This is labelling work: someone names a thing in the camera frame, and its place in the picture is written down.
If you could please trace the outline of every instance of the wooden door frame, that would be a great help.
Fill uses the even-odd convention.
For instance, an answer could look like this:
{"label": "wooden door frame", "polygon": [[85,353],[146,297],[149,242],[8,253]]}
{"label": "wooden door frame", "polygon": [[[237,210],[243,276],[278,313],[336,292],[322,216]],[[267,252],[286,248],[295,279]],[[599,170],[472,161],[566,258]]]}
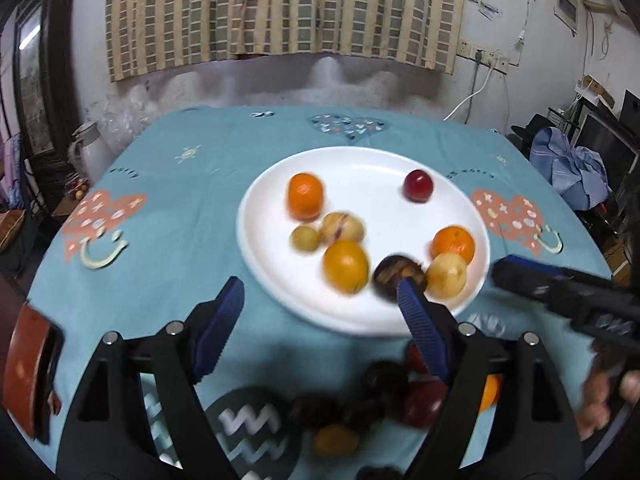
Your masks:
{"label": "wooden door frame", "polygon": [[[24,153],[31,162],[36,181],[37,173],[44,171],[58,180],[64,174],[73,171],[67,161],[66,151],[71,143],[73,131],[80,125],[76,92],[71,63],[71,12],[73,0],[22,0],[18,4],[14,29],[14,97],[18,116],[18,125],[22,132]],[[26,120],[20,95],[20,29],[37,9],[42,6],[41,29],[38,37],[40,88],[44,102],[47,125],[53,150],[34,155],[26,129]],[[47,200],[55,208],[56,200],[62,199],[64,182],[55,182],[54,195]]]}

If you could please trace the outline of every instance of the hand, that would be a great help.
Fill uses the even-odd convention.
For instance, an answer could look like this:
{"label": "hand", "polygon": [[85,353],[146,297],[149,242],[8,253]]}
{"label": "hand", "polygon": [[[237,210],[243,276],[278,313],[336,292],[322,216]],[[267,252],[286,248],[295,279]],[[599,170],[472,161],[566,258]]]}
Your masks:
{"label": "hand", "polygon": [[[589,438],[593,432],[604,428],[610,417],[607,399],[611,391],[608,371],[622,362],[623,354],[594,342],[592,349],[598,352],[591,371],[583,385],[582,407],[575,414],[580,439]],[[640,399],[640,370],[625,374],[620,383],[620,397],[635,405]]]}

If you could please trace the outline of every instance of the cardboard box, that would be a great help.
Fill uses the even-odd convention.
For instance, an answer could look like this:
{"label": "cardboard box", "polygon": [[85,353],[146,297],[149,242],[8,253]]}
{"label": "cardboard box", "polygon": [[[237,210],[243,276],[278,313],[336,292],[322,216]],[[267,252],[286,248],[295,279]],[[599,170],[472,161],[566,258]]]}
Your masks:
{"label": "cardboard box", "polygon": [[611,94],[606,91],[604,86],[598,83],[593,77],[590,75],[582,76],[582,88],[584,89],[584,92],[593,92],[594,94],[601,96],[604,102],[606,102],[606,104],[613,110],[613,107],[616,104],[615,99],[611,97]]}
{"label": "cardboard box", "polygon": [[631,280],[631,262],[626,258],[625,239],[619,240],[604,254],[611,269],[613,281],[620,285],[629,286]]}

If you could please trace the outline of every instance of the heart pattern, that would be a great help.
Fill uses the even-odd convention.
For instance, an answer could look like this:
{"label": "heart pattern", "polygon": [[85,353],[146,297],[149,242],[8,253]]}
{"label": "heart pattern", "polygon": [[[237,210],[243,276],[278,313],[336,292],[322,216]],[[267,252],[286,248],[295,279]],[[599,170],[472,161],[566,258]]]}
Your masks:
{"label": "heart pattern", "polygon": [[125,195],[111,201],[108,191],[95,190],[78,204],[62,226],[65,237],[65,263],[80,250],[80,240],[98,239],[98,230],[114,230],[125,219],[137,213],[145,204],[146,195]]}
{"label": "heart pattern", "polygon": [[511,201],[505,200],[488,189],[476,189],[471,201],[480,212],[487,230],[540,256],[540,243],[534,235],[539,234],[545,221],[533,202],[522,195],[516,195]]}
{"label": "heart pattern", "polygon": [[316,115],[308,119],[311,125],[324,134],[344,135],[349,140],[365,134],[382,132],[388,128],[385,121],[374,117],[348,117],[335,114]]}

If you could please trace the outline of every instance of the blue cloth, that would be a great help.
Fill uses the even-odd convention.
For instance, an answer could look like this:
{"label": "blue cloth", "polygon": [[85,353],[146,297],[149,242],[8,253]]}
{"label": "blue cloth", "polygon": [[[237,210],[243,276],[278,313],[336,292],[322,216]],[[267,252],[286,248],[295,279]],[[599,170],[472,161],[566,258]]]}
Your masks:
{"label": "blue cloth", "polygon": [[[235,220],[252,181],[286,156],[353,143],[340,128],[335,134],[316,128],[310,122],[315,116],[380,120],[383,131],[376,130],[377,121],[363,121],[359,129],[370,134],[358,133],[358,146],[411,157],[450,178],[468,196],[476,189],[494,190],[506,200],[525,196],[560,231],[564,242],[559,254],[542,251],[542,261],[610,276],[603,256],[575,214],[522,154],[495,132],[382,110],[340,107],[271,108],[272,116],[252,117],[252,112],[263,110],[200,107],[174,112],[149,126],[119,156],[95,189],[107,190],[112,200],[130,194],[145,194],[146,199],[138,213],[120,224],[129,247],[110,266],[89,270],[78,254],[65,263],[64,233],[53,240],[30,291],[31,304],[62,327],[65,335],[54,381],[62,411],[51,420],[50,444],[31,442],[49,466],[56,463],[69,405],[102,335],[108,330],[117,330],[125,338],[153,334],[169,320],[184,319],[197,303],[215,298],[230,275],[244,281],[246,303],[215,371],[196,386],[207,413],[232,390],[256,384],[288,399],[309,390],[346,396],[370,362],[402,358],[407,338],[352,337],[296,317],[262,289],[242,260]],[[509,253],[533,257],[522,244],[494,234],[489,238],[492,260]],[[111,234],[91,242],[91,256],[96,259],[112,250]],[[558,366],[569,399],[574,406],[579,403],[580,386],[592,357],[589,338],[571,332],[564,320],[540,304],[494,288],[490,280],[460,319],[471,312],[497,316],[506,335],[538,332]],[[151,387],[145,380],[145,388]],[[152,410],[155,404],[149,395]],[[493,414],[491,408],[479,417],[464,464],[482,456]],[[220,424],[221,417],[210,420]],[[170,455],[171,441],[160,422],[153,424],[152,434]],[[404,470],[423,439],[424,432],[386,420],[363,440],[354,458],[343,460],[314,458],[309,439],[305,439],[290,478],[351,479],[366,464],[397,465]],[[229,449],[236,455],[239,451],[234,445]],[[284,480],[276,474],[271,477]]]}
{"label": "blue cloth", "polygon": [[609,195],[600,154],[584,146],[572,148],[557,128],[536,134],[529,160],[574,211],[587,211]]}
{"label": "blue cloth", "polygon": [[22,209],[22,194],[20,193],[20,134],[14,135],[4,144],[4,177],[2,188],[7,196],[9,209]]}

